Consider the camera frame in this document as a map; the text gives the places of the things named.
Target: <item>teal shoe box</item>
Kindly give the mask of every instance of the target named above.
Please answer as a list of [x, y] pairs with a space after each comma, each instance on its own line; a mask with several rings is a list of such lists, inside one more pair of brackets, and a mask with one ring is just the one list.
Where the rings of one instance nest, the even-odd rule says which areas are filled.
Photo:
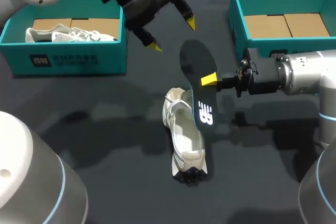
[[[293, 14], [305, 15], [303, 19], [308, 14], [317, 16], [309, 16], [313, 19], [308, 18], [305, 24], [301, 18], [290, 20], [289, 18]], [[256, 15], [271, 18], [282, 16], [281, 19], [287, 27], [277, 28], [272, 24], [268, 26], [268, 29], [274, 37], [253, 37], [249, 33], [246, 16]], [[316, 17], [320, 19], [320, 23], [317, 25], [311, 21], [316, 21]], [[336, 49], [336, 0], [230, 0], [228, 21], [238, 60], [242, 59], [245, 48], [258, 48], [264, 58]], [[299, 24], [302, 25], [302, 30], [308, 29], [307, 27], [310, 26], [311, 29], [317, 29], [316, 26], [325, 26], [325, 28], [319, 27], [318, 29], [325, 29], [327, 35], [325, 36], [325, 33], [322, 32], [322, 35], [319, 33], [319, 36], [314, 36], [314, 33], [310, 33], [307, 37], [302, 34], [294, 36], [294, 34], [300, 33], [300, 28], [293, 28], [296, 29], [294, 33], [289, 25], [298, 26]], [[258, 33], [266, 26], [263, 24], [254, 29]], [[290, 29], [288, 37], [282, 37], [283, 29]]]
[[[36, 19], [119, 19], [117, 41], [25, 43]], [[26, 6], [5, 25], [0, 51], [15, 76], [122, 74], [127, 66], [127, 30], [122, 8], [114, 0], [60, 0]]]

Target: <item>black table surface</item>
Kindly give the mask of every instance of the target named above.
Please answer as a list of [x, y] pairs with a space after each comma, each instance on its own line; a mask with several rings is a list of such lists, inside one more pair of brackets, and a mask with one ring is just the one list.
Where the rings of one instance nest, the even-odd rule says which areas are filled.
[[187, 2], [196, 31], [166, 6], [148, 25], [163, 52], [131, 34], [125, 76], [18, 79], [0, 57], [0, 109], [35, 130], [78, 173], [89, 196], [88, 224], [303, 223], [299, 182], [317, 158], [313, 95], [219, 93], [221, 123], [206, 139], [208, 180], [187, 186], [172, 178], [161, 113], [170, 88], [188, 87], [180, 46], [199, 39], [219, 71], [236, 67], [229, 0]]

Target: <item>brown cardboard insert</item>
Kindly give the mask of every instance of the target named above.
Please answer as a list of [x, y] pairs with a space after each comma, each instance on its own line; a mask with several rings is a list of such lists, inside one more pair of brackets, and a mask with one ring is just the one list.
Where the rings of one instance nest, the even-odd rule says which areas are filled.
[[56, 25], [63, 24], [67, 27], [77, 27], [86, 31], [98, 31], [101, 34], [108, 34], [119, 39], [119, 19], [118, 18], [89, 18], [89, 19], [71, 19], [71, 18], [49, 18], [34, 20], [33, 29], [51, 30]]
[[251, 39], [330, 37], [318, 13], [245, 16]]

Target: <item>shoe lace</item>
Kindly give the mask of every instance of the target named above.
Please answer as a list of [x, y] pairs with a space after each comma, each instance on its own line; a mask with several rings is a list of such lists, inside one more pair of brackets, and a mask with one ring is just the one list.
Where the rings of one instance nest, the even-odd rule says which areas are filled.
[[98, 31], [79, 31], [78, 33], [73, 31], [70, 35], [72, 36], [70, 41], [86, 41], [88, 37], [90, 37], [91, 41], [100, 40], [100, 33]]

